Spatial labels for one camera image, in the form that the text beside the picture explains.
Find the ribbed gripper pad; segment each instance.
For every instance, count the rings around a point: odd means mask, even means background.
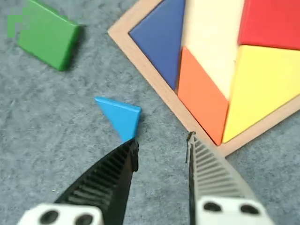
[[[95,163],[87,172],[77,179],[57,200],[56,203],[91,205],[108,210],[114,191],[119,185],[128,160],[135,165],[130,171],[137,171],[138,143],[132,139]]]
[[[222,157],[217,148],[207,147],[195,133],[188,139],[193,164],[195,198],[204,195],[256,199],[248,184]]]

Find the wooden frame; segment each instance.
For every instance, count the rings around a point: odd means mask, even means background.
[[[223,156],[227,156],[300,109],[300,95],[298,95],[229,142],[215,146],[196,119],[179,100],[176,93],[169,87],[128,34],[162,1],[139,0],[109,29],[108,34],[188,131],[195,131],[201,140],[217,148]]]

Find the orange parallelogram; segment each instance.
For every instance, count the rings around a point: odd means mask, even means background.
[[[228,100],[186,47],[182,49],[178,97],[213,142],[220,145]]]

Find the screw hole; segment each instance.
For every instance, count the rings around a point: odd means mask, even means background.
[[[56,221],[58,217],[58,212],[55,210],[48,211],[42,215],[40,222],[43,225],[52,224]]]
[[[251,205],[242,205],[240,210],[243,213],[248,213],[248,214],[252,214],[252,215],[257,215],[259,214],[259,211],[257,208],[251,206]]]
[[[207,211],[213,211],[213,212],[221,212],[221,206],[219,206],[218,204],[215,204],[213,202],[208,202],[204,205],[204,209]]]
[[[93,222],[93,216],[84,214],[76,220],[76,225],[90,225]]]

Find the red piece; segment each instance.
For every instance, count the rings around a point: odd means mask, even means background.
[[[238,44],[300,50],[300,0],[245,0]]]

